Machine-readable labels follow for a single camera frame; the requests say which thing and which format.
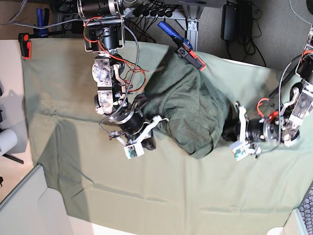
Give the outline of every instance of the gray carpet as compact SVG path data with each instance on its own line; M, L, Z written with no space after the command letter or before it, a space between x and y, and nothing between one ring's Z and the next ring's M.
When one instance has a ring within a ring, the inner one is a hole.
M262 36L254 39L255 44L263 54L267 67L283 70L287 63L303 50L310 25L301 21L289 7L288 0L253 0L262 10L263 16L258 21ZM304 19L311 22L313 16L306 7L306 0L291 0L294 10ZM174 20L167 22L181 35L184 31ZM222 8L206 7L200 21L198 51L203 51L222 58L228 58L225 42L221 40ZM259 35L254 24L254 36ZM148 30L157 43L175 46L170 37L154 24ZM240 45L231 45L230 52L235 60L242 60L243 49ZM245 62L263 65L258 53L248 56Z

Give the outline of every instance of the white cylinder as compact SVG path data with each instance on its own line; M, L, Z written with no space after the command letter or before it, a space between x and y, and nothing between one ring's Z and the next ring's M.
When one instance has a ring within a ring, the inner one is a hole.
M5 129L0 133L0 156L5 154L18 143L18 138L14 131Z

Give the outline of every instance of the crumpled green fabric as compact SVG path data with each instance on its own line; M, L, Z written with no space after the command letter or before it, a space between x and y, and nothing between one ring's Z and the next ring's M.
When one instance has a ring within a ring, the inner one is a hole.
M158 128L180 148L196 159L214 149L230 103L203 72L169 50L144 92L150 100L144 113L168 118Z

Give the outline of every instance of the green towel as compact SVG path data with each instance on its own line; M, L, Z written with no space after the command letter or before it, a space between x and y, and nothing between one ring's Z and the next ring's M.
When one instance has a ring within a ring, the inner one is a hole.
M158 128L190 156L200 159L214 149L229 112L229 101L203 72L169 50L150 78L145 94L150 102L144 113L149 118L168 118L169 122L161 122Z

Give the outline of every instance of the green cloth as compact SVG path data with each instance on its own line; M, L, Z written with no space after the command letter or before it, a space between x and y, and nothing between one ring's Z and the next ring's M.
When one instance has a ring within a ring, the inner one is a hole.
M229 105L227 97L205 75L169 50L145 88L149 103L144 113L160 115L169 122L158 128L190 156L199 159L216 146Z
M154 72L167 50L140 43L139 65ZM119 53L135 61L135 44L126 42ZM205 83L239 100L250 117L281 74L198 55L208 67ZM44 166L48 186L61 192L68 215L139 235L265 235L285 224L313 180L313 115L297 145L257 160L235 161L222 141L196 160L158 130L156 150L128 160L98 126L93 59L83 40L47 38L32 39L32 58L22 62L33 161ZM142 82L137 74L134 88ZM284 102L294 83L283 89Z

